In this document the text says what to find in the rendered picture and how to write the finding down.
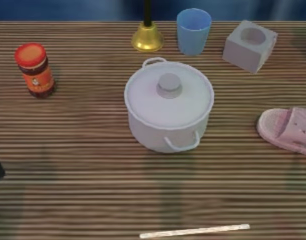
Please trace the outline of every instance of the brown striped surface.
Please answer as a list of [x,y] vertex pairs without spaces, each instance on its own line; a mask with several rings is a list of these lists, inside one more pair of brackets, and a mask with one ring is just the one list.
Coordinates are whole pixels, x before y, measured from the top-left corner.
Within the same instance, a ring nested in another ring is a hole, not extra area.
[[[306,107],[306,22],[261,22],[279,36],[252,75],[222,60],[238,22],[214,22],[203,54],[179,53],[176,24],[158,22],[165,46],[136,52],[138,22],[0,22],[0,240],[136,240],[160,230],[250,224],[181,240],[306,240],[306,156],[262,140],[270,108]],[[16,47],[42,43],[59,88],[26,90]],[[123,92],[144,60],[189,64],[212,82],[207,133],[190,152],[143,148],[128,128]]]

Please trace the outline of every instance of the cooking pot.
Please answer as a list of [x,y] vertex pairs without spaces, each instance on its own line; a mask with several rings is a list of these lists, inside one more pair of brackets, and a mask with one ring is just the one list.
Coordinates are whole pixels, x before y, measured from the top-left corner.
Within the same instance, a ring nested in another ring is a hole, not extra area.
[[177,153],[200,144],[214,91],[196,68],[153,57],[128,80],[124,101],[130,131],[140,144],[155,152]]

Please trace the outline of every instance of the orange label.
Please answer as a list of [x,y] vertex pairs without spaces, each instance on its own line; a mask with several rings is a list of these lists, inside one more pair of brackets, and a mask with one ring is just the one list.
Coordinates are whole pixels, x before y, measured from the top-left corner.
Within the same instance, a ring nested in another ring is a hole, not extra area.
[[54,79],[50,67],[47,67],[38,75],[23,74],[28,89],[35,93],[43,93],[49,90],[53,84]]

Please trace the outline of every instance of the cup rim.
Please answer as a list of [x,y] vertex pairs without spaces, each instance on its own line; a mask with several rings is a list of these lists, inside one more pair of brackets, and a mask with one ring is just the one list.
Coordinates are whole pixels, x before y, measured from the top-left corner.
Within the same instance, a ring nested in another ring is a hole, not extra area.
[[203,27],[203,28],[201,28],[201,29],[190,29],[190,28],[187,28],[187,27],[185,27],[185,26],[182,26],[182,25],[179,25],[179,24],[178,24],[182,29],[185,29],[185,30],[188,30],[188,31],[192,31],[192,32],[197,32],[197,31],[206,30],[206,29],[208,29],[209,27],[211,27],[211,24],[212,24],[212,17],[211,17],[211,15],[210,15],[207,11],[205,11],[205,10],[203,10],[203,9],[200,9],[200,8],[196,8],[196,7],[193,7],[193,8],[186,8],[186,9],[180,11],[180,12],[177,14],[177,16],[176,16],[176,22],[177,22],[177,23],[179,22],[179,17],[180,17],[181,14],[183,14],[183,13],[185,13],[185,12],[189,12],[189,11],[199,11],[199,12],[202,12],[202,13],[204,13],[205,15],[207,15],[207,17],[209,17],[209,20],[210,20],[210,21],[209,21],[209,25],[206,26],[206,27]]

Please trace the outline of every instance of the pink sandal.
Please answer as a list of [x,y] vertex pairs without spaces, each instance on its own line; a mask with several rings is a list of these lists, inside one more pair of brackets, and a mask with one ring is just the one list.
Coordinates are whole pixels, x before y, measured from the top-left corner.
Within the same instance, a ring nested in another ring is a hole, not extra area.
[[306,155],[306,108],[266,110],[257,122],[257,131],[279,148]]

